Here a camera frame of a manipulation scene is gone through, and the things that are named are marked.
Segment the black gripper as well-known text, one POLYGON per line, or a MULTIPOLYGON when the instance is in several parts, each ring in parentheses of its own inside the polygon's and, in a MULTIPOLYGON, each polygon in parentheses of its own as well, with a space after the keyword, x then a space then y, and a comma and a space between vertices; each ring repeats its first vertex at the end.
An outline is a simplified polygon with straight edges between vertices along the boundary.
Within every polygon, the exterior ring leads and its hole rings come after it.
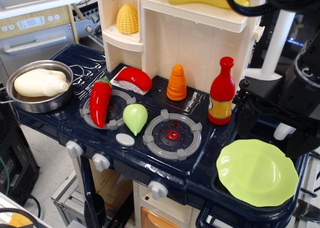
MULTIPOLYGON (((286 74, 276 80, 246 78, 240 89, 261 98, 273 107, 307 117, 284 121, 296 130, 287 142, 285 155, 298 158, 320 146, 320 40, 307 41, 286 74)), ((254 128, 259 112, 251 100, 241 109, 237 133, 246 139, 254 128)))

